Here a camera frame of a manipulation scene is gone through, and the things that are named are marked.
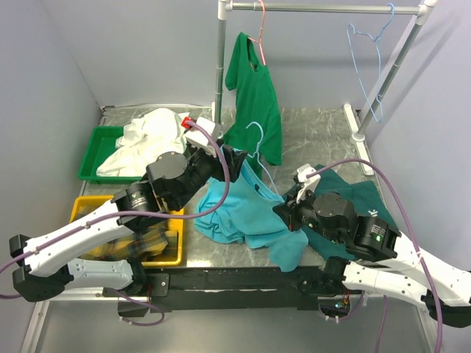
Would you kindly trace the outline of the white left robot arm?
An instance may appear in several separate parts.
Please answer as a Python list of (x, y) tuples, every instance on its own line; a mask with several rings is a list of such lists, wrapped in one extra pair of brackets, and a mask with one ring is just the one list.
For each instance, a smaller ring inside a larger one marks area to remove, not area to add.
[(142, 293), (148, 279), (141, 261), (84, 260), (97, 246), (128, 235), (144, 234), (175, 216), (211, 179), (235, 182), (247, 156), (223, 145), (215, 157), (192, 147), (190, 156), (175, 151), (160, 155), (132, 183), (93, 212), (49, 234), (9, 240), (18, 268), (13, 287), (28, 302), (41, 302), (76, 288), (112, 288), (127, 295)]

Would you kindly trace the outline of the light blue t shirt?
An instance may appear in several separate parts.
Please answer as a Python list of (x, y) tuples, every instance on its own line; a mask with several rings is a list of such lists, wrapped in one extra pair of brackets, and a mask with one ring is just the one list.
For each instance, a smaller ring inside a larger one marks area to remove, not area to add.
[(271, 191), (245, 162), (222, 206), (196, 218), (195, 228), (217, 243), (266, 247), (270, 261), (281, 271), (290, 272), (300, 264), (308, 237), (302, 230), (290, 231), (273, 212), (272, 208), (282, 202), (281, 196)]

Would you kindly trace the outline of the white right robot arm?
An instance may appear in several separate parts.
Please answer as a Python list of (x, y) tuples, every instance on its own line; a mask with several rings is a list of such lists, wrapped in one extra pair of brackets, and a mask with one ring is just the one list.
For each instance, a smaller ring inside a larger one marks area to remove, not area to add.
[(383, 294), (428, 311), (449, 327), (470, 325), (470, 273), (454, 267), (424, 249), (398, 228), (372, 215), (358, 215), (352, 202), (337, 193), (309, 193), (297, 201), (290, 196), (273, 211), (289, 230), (306, 226), (348, 254), (381, 265), (381, 269), (354, 264), (339, 256), (327, 261), (323, 287)]

